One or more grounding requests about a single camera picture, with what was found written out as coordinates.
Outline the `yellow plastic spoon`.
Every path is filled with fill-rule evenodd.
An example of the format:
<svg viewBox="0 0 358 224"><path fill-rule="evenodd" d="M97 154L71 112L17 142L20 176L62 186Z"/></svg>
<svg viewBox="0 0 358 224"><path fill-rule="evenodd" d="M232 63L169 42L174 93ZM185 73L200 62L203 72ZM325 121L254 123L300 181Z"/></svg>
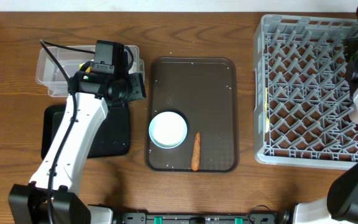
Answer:
<svg viewBox="0 0 358 224"><path fill-rule="evenodd" d="M266 119L265 119L265 133L268 133L269 132L269 129L270 129L270 120L269 120L269 116L268 116L268 113L267 113L267 104L268 104L268 88L265 87L265 101L264 101L264 112L265 112L265 115L266 115Z"/></svg>

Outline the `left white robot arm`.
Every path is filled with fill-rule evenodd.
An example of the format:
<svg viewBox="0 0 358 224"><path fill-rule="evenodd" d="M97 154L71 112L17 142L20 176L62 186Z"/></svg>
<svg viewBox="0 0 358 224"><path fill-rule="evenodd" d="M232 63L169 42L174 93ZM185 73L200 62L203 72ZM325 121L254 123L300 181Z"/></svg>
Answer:
<svg viewBox="0 0 358 224"><path fill-rule="evenodd" d="M15 223L115 223L103 205L78 197L83 168L101 125L114 108L146 97L144 74L78 71L69 79L71 95L47 155L27 185L13 185L8 202Z"/></svg>

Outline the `light blue rice bowl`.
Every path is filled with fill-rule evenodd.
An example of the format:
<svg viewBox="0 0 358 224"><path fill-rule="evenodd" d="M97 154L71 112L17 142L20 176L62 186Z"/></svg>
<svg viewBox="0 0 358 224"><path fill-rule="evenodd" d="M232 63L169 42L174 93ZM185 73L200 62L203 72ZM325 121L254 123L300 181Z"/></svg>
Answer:
<svg viewBox="0 0 358 224"><path fill-rule="evenodd" d="M149 138L162 149L179 146L188 132L185 119L178 113L165 111L156 115L149 124Z"/></svg>

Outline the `orange carrot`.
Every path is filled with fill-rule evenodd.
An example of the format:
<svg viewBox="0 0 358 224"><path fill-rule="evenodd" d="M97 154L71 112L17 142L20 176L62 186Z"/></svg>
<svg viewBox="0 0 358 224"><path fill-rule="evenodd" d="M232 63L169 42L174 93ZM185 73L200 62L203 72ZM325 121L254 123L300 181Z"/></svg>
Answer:
<svg viewBox="0 0 358 224"><path fill-rule="evenodd" d="M201 133L198 131L195 135L193 144L193 154L191 158L191 169L192 171L198 171L200 168L201 160Z"/></svg>

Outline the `yellow snack wrapper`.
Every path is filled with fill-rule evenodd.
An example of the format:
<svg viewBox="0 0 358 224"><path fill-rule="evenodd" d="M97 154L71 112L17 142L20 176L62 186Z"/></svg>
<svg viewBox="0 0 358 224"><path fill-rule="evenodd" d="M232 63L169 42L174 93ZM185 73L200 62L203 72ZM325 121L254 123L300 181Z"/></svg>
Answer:
<svg viewBox="0 0 358 224"><path fill-rule="evenodd" d="M90 72L90 66L91 66L91 62L85 62L79 65L79 71L82 72Z"/></svg>

